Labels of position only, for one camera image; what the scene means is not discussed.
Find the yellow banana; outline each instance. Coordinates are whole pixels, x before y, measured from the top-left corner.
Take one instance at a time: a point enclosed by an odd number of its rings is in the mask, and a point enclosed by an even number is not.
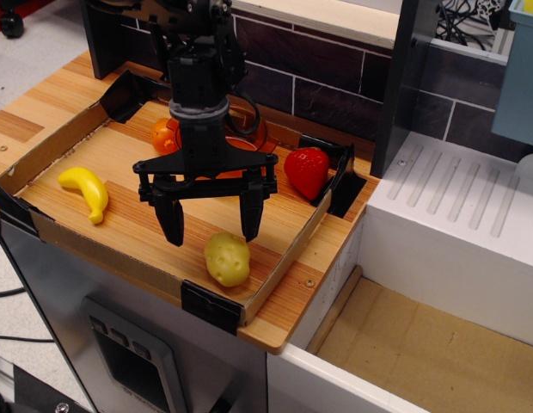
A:
[[[93,224],[102,222],[104,218],[102,212],[108,205],[108,192],[94,172],[87,168],[70,168],[60,174],[58,183],[63,188],[81,190],[83,198],[91,210],[89,219]]]

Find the dark tile wall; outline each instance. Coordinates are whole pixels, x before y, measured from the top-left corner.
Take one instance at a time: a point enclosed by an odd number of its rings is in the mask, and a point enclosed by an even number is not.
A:
[[[238,11],[236,36],[258,103],[375,140],[390,50]]]
[[[247,53],[241,86],[258,103],[376,139],[392,51],[234,11]],[[159,68],[146,23],[124,24],[126,53]],[[513,162],[533,153],[533,146],[491,132],[504,75],[504,65],[431,46],[413,130]]]
[[[431,46],[414,130],[518,162],[533,146],[491,132],[505,66]]]

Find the potato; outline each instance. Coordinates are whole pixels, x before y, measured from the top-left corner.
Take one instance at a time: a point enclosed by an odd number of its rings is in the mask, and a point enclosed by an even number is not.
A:
[[[236,235],[213,235],[205,245],[204,255],[207,271],[222,286],[239,286],[249,277],[249,247]]]

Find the screw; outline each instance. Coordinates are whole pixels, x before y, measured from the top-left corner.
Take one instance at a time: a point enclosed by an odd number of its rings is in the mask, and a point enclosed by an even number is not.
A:
[[[54,410],[54,413],[68,413],[70,411],[70,406],[67,403],[58,404],[57,408]]]

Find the red strawberry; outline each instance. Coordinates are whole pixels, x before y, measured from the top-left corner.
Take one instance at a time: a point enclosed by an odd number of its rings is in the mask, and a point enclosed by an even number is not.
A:
[[[328,169],[328,154],[314,147],[293,151],[284,163],[287,179],[308,200],[313,200],[322,191],[328,179]]]

